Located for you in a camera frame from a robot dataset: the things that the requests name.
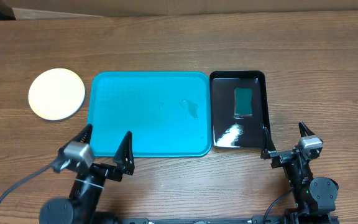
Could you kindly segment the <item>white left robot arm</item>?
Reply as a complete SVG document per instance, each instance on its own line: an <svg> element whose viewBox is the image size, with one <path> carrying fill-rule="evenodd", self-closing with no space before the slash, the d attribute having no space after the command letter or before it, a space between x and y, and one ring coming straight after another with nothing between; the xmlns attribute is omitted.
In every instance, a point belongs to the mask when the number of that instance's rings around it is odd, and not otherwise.
<svg viewBox="0 0 358 224"><path fill-rule="evenodd" d="M98 212L97 206L105 181L120 182L122 176L134 173L132 133L128 131L121 141L113 162L97 164L90 146L93 126L88 124L73 139L58 149L52 169L59 173L70 170L76 179L67 198L53 198L40 209L40 223L121 223L113 212Z"/></svg>

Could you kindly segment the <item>yellow plate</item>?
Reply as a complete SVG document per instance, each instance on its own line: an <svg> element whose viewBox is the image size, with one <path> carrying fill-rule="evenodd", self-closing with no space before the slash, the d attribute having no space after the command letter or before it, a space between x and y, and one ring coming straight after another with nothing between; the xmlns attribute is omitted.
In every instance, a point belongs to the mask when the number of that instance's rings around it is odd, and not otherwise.
<svg viewBox="0 0 358 224"><path fill-rule="evenodd" d="M85 84L73 71L53 68L41 73L31 84L28 102L40 118L58 121L74 115L86 96Z"/></svg>

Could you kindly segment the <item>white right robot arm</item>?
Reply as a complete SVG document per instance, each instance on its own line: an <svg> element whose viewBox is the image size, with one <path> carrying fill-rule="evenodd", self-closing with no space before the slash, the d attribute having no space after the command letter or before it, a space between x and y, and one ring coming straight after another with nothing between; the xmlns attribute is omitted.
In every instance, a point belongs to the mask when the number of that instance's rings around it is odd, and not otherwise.
<svg viewBox="0 0 358 224"><path fill-rule="evenodd" d="M250 218L194 218L149 220L147 218L127 218L123 223L144 224L317 224L338 223L338 217L332 216L339 185L327 177L314 177L310 161L317 159L323 149L323 140L315 135L304 122L298 123L300 140L291 150L277 151L267 128L264 128L262 159L270 159L271 167L283 168L290 189L274 200L263 215ZM296 207L288 208L282 215L271 215L273 207L285 197L293 195Z"/></svg>

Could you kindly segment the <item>green sponge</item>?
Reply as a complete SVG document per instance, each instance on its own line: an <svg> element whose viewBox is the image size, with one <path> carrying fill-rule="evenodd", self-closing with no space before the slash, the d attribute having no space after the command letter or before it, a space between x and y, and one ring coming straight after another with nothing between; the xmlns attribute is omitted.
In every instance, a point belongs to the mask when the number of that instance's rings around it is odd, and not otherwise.
<svg viewBox="0 0 358 224"><path fill-rule="evenodd" d="M236 88L234 91L234 116L245 117L252 116L252 89Z"/></svg>

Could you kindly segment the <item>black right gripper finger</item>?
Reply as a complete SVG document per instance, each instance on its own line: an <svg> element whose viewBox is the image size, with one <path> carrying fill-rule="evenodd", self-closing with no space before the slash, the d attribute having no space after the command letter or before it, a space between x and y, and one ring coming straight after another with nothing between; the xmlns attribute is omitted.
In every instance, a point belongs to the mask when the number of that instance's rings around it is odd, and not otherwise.
<svg viewBox="0 0 358 224"><path fill-rule="evenodd" d="M261 159L270 159L271 155L276 153L275 145L272 141L271 134L268 130L268 128L264 127L264 140L262 144L262 150L261 150Z"/></svg>
<svg viewBox="0 0 358 224"><path fill-rule="evenodd" d="M303 121L300 121L298 123L298 127L299 127L299 130L300 130L300 136L302 138L314 135L314 132L312 132L312 130L310 130Z"/></svg>

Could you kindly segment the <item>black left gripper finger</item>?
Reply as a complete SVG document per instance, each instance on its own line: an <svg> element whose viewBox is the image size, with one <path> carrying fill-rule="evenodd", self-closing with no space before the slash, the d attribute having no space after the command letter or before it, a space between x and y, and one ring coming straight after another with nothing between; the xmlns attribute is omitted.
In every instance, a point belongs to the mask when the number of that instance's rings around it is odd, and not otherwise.
<svg viewBox="0 0 358 224"><path fill-rule="evenodd" d="M69 145L71 142L79 142L79 143L86 143L90 144L91 135L92 135L93 125L87 124L74 138L69 140L66 144L58 149L58 153L62 153L64 149Z"/></svg>
<svg viewBox="0 0 358 224"><path fill-rule="evenodd" d="M113 162L116 163L117 168L123 174L132 175L134 173L135 164L132 151L132 133L130 131L125 134L120 143Z"/></svg>

